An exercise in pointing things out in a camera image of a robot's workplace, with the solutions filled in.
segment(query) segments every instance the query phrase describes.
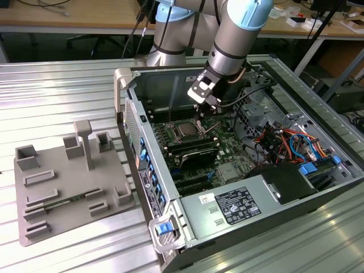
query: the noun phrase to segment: power supply label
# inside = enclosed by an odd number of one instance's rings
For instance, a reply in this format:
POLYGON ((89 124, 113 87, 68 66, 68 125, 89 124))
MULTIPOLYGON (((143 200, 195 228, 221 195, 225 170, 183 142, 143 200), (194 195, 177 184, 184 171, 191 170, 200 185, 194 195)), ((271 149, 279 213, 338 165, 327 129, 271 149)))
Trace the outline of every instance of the power supply label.
POLYGON ((246 187, 216 195, 215 200, 229 225, 262 213, 246 187))

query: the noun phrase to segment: floor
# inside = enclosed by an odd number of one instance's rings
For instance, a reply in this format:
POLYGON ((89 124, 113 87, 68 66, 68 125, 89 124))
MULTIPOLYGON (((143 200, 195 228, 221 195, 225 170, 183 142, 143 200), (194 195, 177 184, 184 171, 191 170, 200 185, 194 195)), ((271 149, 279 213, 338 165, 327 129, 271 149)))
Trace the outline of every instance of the floor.
MULTIPOLYGON (((34 34, 37 44, 32 45, 29 34, 4 33, 3 45, 10 62, 33 62, 33 61, 66 61, 66 60, 88 60, 96 43, 96 39, 78 40, 72 43, 72 48, 67 47, 67 38, 72 34, 34 34)), ((125 36, 114 36, 113 39, 125 43, 125 36)), ((128 49, 136 50, 140 36, 134 36, 128 49)), ((140 47, 140 54, 148 53, 152 46, 152 36, 146 36, 140 47)), ((257 39, 251 54, 274 53, 288 66, 297 58, 297 46, 293 40, 283 39, 257 39)), ((122 50, 115 45, 106 42, 101 44, 95 59, 117 59, 121 58, 122 50)), ((132 52, 126 52, 126 57, 133 57, 132 52)))

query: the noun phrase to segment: metal table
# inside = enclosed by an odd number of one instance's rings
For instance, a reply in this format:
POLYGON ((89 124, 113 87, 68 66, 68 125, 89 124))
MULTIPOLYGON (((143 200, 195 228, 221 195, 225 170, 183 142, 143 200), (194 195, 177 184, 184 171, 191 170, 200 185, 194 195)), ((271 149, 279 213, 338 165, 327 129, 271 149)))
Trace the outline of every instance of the metal table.
MULTIPOLYGON (((250 56, 252 59, 274 62, 277 70, 287 69, 268 55, 250 56)), ((188 63, 204 61, 188 59, 188 63)), ((12 171, 15 147, 28 143, 34 144, 36 149, 61 146, 62 137, 73 133, 73 121, 88 118, 94 132, 107 130, 113 138, 122 167, 134 189, 114 119, 113 103, 114 70, 127 65, 131 65, 128 60, 104 60, 0 67, 1 272, 160 272, 139 205, 29 247, 22 247, 18 242, 12 171)), ((285 80, 295 85, 295 90, 304 85, 295 76, 287 76, 285 80)), ((311 95, 302 92, 302 96, 311 95)), ((319 98, 311 96, 307 100, 319 98)), ((344 122, 334 112, 321 114, 330 122, 344 122)), ((364 156, 360 152, 361 149, 364 151, 360 135, 342 126, 337 131, 343 138, 348 135, 345 139, 364 156)), ((363 200, 364 184, 311 214, 217 253, 181 272, 363 272, 363 200)))

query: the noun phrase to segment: circuit board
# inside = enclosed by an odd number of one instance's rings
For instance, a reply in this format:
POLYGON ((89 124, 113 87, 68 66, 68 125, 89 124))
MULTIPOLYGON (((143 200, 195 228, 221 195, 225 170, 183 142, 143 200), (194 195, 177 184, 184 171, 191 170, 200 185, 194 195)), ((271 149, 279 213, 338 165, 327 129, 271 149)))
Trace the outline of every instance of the circuit board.
POLYGON ((255 162, 223 116, 207 117, 201 123, 184 119, 152 124, 152 128, 176 187, 183 196, 241 180, 255 167, 255 162), (183 154, 199 151, 216 154, 209 163, 202 164, 205 161, 202 157, 193 166, 181 166, 183 154))

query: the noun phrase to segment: wooden desk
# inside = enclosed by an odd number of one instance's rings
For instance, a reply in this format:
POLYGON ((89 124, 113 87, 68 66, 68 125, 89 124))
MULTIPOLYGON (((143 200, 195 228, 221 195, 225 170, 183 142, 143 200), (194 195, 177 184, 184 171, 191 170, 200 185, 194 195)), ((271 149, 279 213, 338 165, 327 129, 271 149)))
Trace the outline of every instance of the wooden desk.
MULTIPOLYGON (((25 0, 36 3, 36 0, 25 0)), ((281 4, 284 7, 299 6, 301 13, 311 17, 311 11, 306 7, 288 0, 281 4)), ((32 7, 16 0, 11 1, 9 9, 0 9, 0 32, 28 33, 72 33, 72 34, 130 34, 135 26, 135 18, 139 11, 137 0, 71 0, 64 4, 65 11, 70 16, 53 13, 41 7, 32 7)), ((142 22, 135 34, 141 34, 142 22)), ((154 34, 154 25, 149 24, 146 34, 154 34)), ((261 30, 259 38, 306 39, 308 31, 294 28, 286 23, 285 18, 276 20, 268 18, 267 24, 261 30)), ((299 75, 318 50, 324 40, 364 40, 334 19, 333 24, 326 27, 322 35, 315 41, 305 58, 295 70, 299 75)), ((5 59, 1 50, 0 63, 5 59)))
MULTIPOLYGON (((37 3, 35 0, 24 1, 37 3)), ((8 9, 0 9, 0 26, 130 29, 135 26, 140 9, 137 0, 71 0, 63 5, 70 16, 13 0, 8 9)))

